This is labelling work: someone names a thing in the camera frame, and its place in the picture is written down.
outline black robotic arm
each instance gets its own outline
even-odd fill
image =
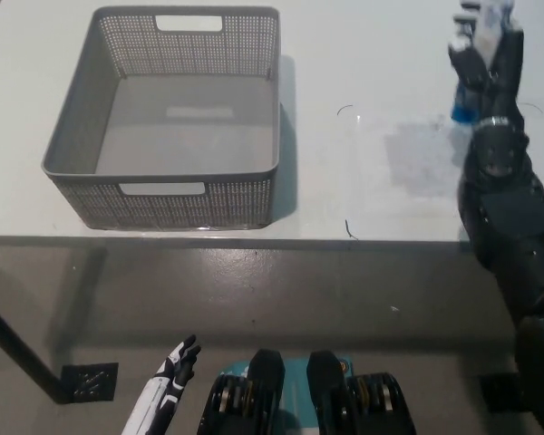
[[[461,220],[510,311],[524,398],[544,429],[544,187],[516,103],[523,45],[512,27],[489,70],[473,46],[450,48],[450,58],[481,105],[459,186]]]

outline gray plastic basket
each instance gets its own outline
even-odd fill
[[[221,28],[160,30],[166,16]],[[269,224],[279,52],[272,8],[99,9],[45,173],[91,228]]]

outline floor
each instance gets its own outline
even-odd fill
[[[420,434],[542,433],[529,414],[485,409],[476,376],[511,368],[512,331],[491,278],[459,249],[0,247],[0,313],[55,372],[120,367],[113,402],[56,406],[0,351],[0,434],[121,433],[190,332],[204,350],[169,433],[195,433],[219,371],[258,347],[331,348],[357,374],[391,372]]]

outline mesh pattern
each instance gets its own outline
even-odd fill
[[[106,16],[100,21],[121,76],[234,74],[269,77],[275,59],[277,20],[224,16],[217,33],[162,32],[152,15]]]
[[[271,220],[271,180],[211,183],[200,196],[128,196],[118,186],[57,183],[84,222],[96,229],[263,227]]]
[[[65,104],[66,113],[51,145],[57,172],[94,172],[119,80],[101,32],[90,33],[75,74],[72,96]]]

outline blue object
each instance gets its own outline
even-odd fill
[[[455,91],[452,119],[460,124],[473,124],[480,118],[480,96],[465,89],[461,82]]]
[[[343,367],[345,377],[353,376],[353,365],[349,357],[337,356]],[[246,376],[249,361],[236,362],[222,374]],[[318,420],[315,407],[310,400],[310,390],[306,377],[308,358],[284,359],[286,374],[280,407],[275,423],[275,435],[318,434]]]

